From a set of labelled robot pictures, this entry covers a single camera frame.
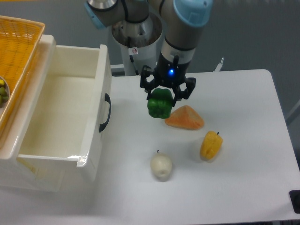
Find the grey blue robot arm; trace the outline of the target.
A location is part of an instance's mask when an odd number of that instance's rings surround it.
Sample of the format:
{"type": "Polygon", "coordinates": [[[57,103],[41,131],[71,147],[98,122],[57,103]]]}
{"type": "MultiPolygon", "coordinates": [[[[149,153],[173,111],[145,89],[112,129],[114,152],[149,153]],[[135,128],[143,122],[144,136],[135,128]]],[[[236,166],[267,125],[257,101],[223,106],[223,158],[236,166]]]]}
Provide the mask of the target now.
{"type": "Polygon", "coordinates": [[[186,77],[211,0],[87,0],[84,7],[98,29],[110,27],[127,54],[126,69],[140,76],[140,86],[153,98],[161,86],[172,90],[172,103],[188,99],[196,86],[186,77]]]}

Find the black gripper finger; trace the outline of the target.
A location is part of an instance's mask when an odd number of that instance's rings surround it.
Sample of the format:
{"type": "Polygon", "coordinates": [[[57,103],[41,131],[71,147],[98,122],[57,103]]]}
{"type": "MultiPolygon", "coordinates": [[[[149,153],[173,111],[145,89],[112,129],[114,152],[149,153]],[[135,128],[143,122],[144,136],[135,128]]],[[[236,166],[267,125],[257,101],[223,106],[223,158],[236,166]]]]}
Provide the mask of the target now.
{"type": "Polygon", "coordinates": [[[151,67],[144,65],[140,74],[140,87],[147,93],[147,100],[150,99],[152,90],[158,87],[158,85],[159,82],[156,70],[152,70],[151,67]],[[147,78],[151,75],[153,76],[153,79],[148,82],[147,78]]]}
{"type": "Polygon", "coordinates": [[[196,79],[194,77],[183,77],[181,80],[176,81],[172,87],[174,93],[172,106],[174,107],[176,103],[182,99],[188,99],[193,92],[195,85],[196,79]],[[185,84],[186,88],[184,90],[181,89],[181,84],[185,84]]]}

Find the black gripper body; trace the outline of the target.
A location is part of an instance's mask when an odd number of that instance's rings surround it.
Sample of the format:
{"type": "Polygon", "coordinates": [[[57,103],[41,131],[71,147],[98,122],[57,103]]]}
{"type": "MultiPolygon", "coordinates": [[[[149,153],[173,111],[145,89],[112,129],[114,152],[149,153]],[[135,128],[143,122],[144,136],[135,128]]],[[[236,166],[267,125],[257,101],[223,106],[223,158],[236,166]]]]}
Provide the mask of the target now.
{"type": "Polygon", "coordinates": [[[153,73],[155,82],[170,89],[178,89],[181,84],[185,84],[188,90],[193,90],[196,79],[187,78],[186,72],[194,53],[194,48],[176,47],[165,39],[153,73]]]}

